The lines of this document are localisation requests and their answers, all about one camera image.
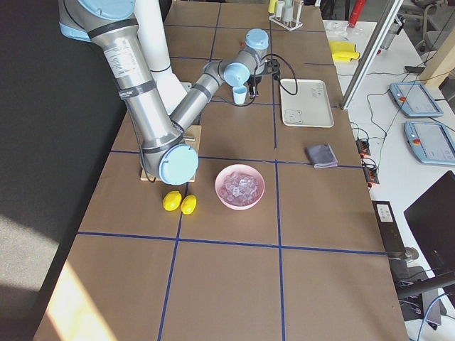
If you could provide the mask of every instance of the light blue joint cap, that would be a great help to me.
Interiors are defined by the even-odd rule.
[[[230,63],[225,68],[224,78],[231,87],[239,87],[250,78],[250,71],[242,63]]]
[[[134,12],[136,0],[78,0],[94,16],[106,20],[123,20]]]
[[[253,28],[248,31],[245,43],[248,47],[255,50],[265,50],[269,47],[269,36],[266,31],[260,28]]]
[[[187,183],[198,169],[198,154],[188,144],[178,144],[169,149],[159,163],[159,177],[169,185]]]
[[[90,41],[87,32],[76,30],[75,28],[66,26],[63,23],[60,23],[60,31],[65,37],[82,41]]]

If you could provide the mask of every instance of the bowl of ice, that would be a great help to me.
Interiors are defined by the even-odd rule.
[[[224,168],[215,180],[215,192],[221,202],[233,210],[246,210],[256,205],[264,195],[262,175],[247,165]]]

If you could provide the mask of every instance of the blue cable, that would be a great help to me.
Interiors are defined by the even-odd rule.
[[[419,334],[417,335],[417,341],[420,340],[420,335],[422,333],[422,328],[424,327],[424,324],[425,322],[427,321],[427,318],[428,318],[428,314],[430,312],[430,310],[432,309],[433,305],[439,301],[443,296],[447,295],[446,293],[442,293],[441,295],[439,295],[438,297],[436,297],[434,300],[432,300],[432,302],[429,304],[428,306],[428,309],[427,311],[425,312],[425,315],[424,315],[424,319],[422,320],[422,324],[420,325],[420,329],[419,329]]]

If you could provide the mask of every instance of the red tube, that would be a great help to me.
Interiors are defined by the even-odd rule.
[[[353,12],[350,14],[348,26],[353,28],[355,27],[359,16],[362,14],[363,7],[367,0],[357,0]]]

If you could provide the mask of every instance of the white cup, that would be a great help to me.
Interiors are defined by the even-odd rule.
[[[240,87],[233,87],[232,95],[234,97],[234,103],[237,105],[244,104],[247,98],[247,87],[244,85]]]

